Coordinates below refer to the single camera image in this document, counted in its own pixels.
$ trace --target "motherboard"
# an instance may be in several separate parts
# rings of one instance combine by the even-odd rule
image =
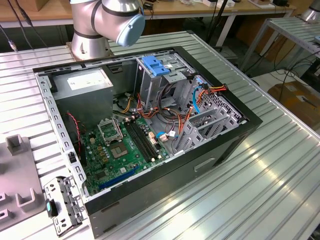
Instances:
[[[143,118],[103,124],[81,135],[85,147],[86,187],[92,196],[169,158]]]

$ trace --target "cable connector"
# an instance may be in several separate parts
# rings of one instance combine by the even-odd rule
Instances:
[[[17,46],[13,41],[9,40],[8,43],[13,51],[18,52]]]
[[[22,15],[22,17],[24,18],[25,22],[30,26],[33,27],[34,25],[32,24],[32,21],[30,19],[30,17],[28,16],[28,14],[25,12],[25,10],[21,7],[19,7],[19,11]]]
[[[208,83],[206,83],[206,82],[202,83],[201,86],[202,86],[202,88],[204,90],[208,90],[209,89]]]

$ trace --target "cardboard box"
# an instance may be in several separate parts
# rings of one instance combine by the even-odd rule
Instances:
[[[9,0],[12,4],[12,6],[15,8],[16,12],[18,9],[18,6],[16,5],[15,0]],[[18,0],[19,5],[25,10],[25,11],[35,11],[39,12],[40,9],[48,2],[49,0]],[[7,0],[0,0],[0,5],[9,7],[9,3]]]
[[[281,87],[282,83],[277,84],[268,93],[279,100]],[[320,97],[299,81],[284,84],[280,103],[313,130],[320,128]]]

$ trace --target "blue plastic tab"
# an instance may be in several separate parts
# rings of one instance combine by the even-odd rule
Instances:
[[[156,77],[170,73],[170,70],[165,68],[155,56],[143,56],[142,61]]]
[[[51,210],[50,202],[46,203],[46,210],[49,212]]]

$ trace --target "workbench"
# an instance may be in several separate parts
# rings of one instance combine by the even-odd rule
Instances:
[[[259,8],[247,0],[242,0],[234,5],[234,7],[226,7],[222,16],[228,16],[223,27],[216,46],[223,45],[227,34],[236,18],[240,15],[263,15],[263,14],[284,14],[289,17],[296,8],[294,6],[263,9]],[[212,17],[214,7],[208,7],[203,3],[195,3],[187,6],[179,0],[173,2],[157,1],[153,6],[153,16],[149,10],[145,10],[145,19],[176,19],[176,18],[196,18],[196,17]],[[69,1],[67,0],[49,0],[44,7],[36,11],[26,11],[31,18],[34,26],[52,26],[52,25],[68,25],[73,24],[72,11]],[[216,8],[215,14],[218,15],[219,8]],[[0,24],[4,28],[19,27],[17,19],[9,7],[0,7]]]
[[[320,137],[195,34],[142,36],[115,55],[183,46],[263,123],[228,160],[99,239],[307,239],[320,223]],[[66,46],[0,54],[0,141],[29,137],[41,185],[68,176],[32,68],[73,62]],[[62,239],[93,239],[88,216]],[[0,239],[57,239],[47,212]]]
[[[315,37],[320,36],[320,23],[308,23],[299,17],[285,17],[285,18],[270,18],[266,19],[261,26],[258,34],[255,36],[252,44],[246,52],[240,69],[243,71],[247,65],[252,53],[256,49],[259,41],[264,36],[268,28],[274,30],[271,40],[275,40],[278,35],[283,35],[287,39],[290,39],[299,46],[298,51],[292,57],[292,61],[288,66],[293,67],[294,64],[299,60],[299,56],[306,50],[316,57],[320,57],[320,44],[315,41]],[[265,46],[265,50],[262,50],[260,55],[263,55],[267,51],[272,42],[269,40]]]

